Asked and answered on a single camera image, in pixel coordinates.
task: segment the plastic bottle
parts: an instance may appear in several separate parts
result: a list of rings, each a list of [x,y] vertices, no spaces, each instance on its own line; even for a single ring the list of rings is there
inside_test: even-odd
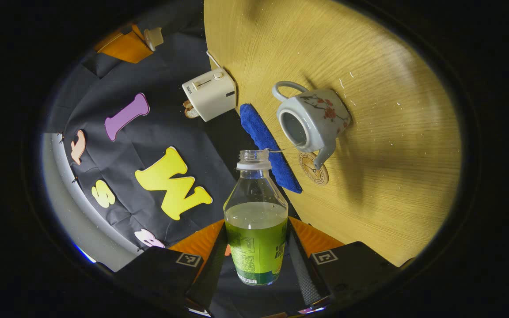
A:
[[[239,159],[241,177],[224,204],[228,241],[241,281],[265,286],[280,274],[288,204],[269,177],[268,150],[241,151]]]

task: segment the foam letter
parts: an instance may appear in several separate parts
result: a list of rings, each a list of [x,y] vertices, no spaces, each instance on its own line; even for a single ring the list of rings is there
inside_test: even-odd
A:
[[[85,136],[83,131],[81,131],[80,129],[77,131],[77,136],[78,142],[74,143],[72,141],[72,143],[70,144],[72,146],[72,153],[70,154],[70,156],[72,157],[72,160],[75,163],[80,165],[81,154],[84,153],[85,151]]]
[[[110,204],[115,203],[115,196],[103,180],[97,180],[95,187],[91,187],[91,195],[99,205],[108,208]]]
[[[125,106],[117,115],[105,118],[105,132],[111,141],[115,141],[117,132],[139,115],[148,114],[150,107],[143,93],[138,93],[133,102]]]
[[[166,190],[162,201],[162,211],[178,221],[180,215],[198,204],[213,202],[203,187],[195,187],[194,193],[186,197],[194,185],[194,177],[173,178],[177,173],[184,174],[188,166],[184,163],[175,147],[166,149],[166,155],[147,169],[135,171],[135,177],[141,187],[148,191]]]
[[[164,248],[164,244],[162,244],[162,242],[157,240],[152,233],[145,229],[141,229],[140,231],[135,232],[135,236],[146,246],[158,246]]]

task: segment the yellow letter w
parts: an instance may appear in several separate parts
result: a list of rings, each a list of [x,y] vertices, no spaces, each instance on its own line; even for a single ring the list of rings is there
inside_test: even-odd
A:
[[[203,187],[195,187],[189,197],[186,194],[192,189],[194,177],[170,178],[177,173],[184,174],[188,166],[180,157],[175,147],[166,149],[166,155],[145,170],[135,171],[135,177],[141,187],[148,191],[166,190],[162,201],[162,211],[178,221],[180,215],[198,204],[213,202],[212,197]]]

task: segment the teapot spout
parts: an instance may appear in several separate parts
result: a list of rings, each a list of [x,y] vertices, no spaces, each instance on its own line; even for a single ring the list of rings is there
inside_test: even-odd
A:
[[[318,170],[321,169],[321,165],[333,155],[336,146],[335,142],[333,142],[331,145],[325,145],[325,147],[321,148],[317,157],[313,160],[313,166]]]

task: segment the teapot handle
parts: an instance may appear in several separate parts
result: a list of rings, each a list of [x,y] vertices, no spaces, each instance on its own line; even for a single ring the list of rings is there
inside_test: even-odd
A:
[[[299,90],[300,92],[302,93],[305,93],[308,91],[307,88],[303,87],[302,85],[299,85],[293,81],[287,81],[287,80],[283,80],[283,81],[279,81],[278,83],[276,83],[273,87],[272,87],[272,95],[274,95],[279,101],[285,101],[288,99],[288,97],[285,97],[284,95],[280,94],[278,88],[280,86],[286,86],[286,87],[291,87],[291,88],[295,88],[297,90]]]

